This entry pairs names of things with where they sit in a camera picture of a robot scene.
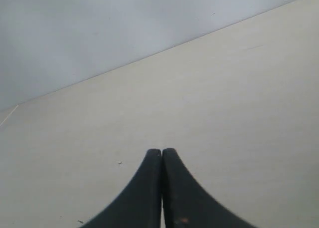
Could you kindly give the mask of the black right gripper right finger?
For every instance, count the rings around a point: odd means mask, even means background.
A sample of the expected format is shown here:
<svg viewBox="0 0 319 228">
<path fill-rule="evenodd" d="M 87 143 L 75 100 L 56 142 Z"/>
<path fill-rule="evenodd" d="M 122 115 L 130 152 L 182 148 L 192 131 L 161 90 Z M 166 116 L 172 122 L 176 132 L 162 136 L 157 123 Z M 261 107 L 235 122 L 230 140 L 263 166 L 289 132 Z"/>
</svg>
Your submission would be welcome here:
<svg viewBox="0 0 319 228">
<path fill-rule="evenodd" d="M 177 151 L 162 152 L 162 201 L 167 228 L 252 228 L 196 181 Z"/>
</svg>

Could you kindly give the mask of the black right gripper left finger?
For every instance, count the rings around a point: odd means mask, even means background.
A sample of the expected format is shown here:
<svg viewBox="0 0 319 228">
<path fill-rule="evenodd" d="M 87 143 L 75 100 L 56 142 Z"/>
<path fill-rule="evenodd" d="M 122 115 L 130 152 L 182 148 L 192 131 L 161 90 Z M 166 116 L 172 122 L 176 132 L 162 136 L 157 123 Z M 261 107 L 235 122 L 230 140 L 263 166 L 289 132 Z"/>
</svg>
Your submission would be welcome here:
<svg viewBox="0 0 319 228">
<path fill-rule="evenodd" d="M 159 228 L 161 151 L 149 149 L 121 193 L 84 228 Z"/>
</svg>

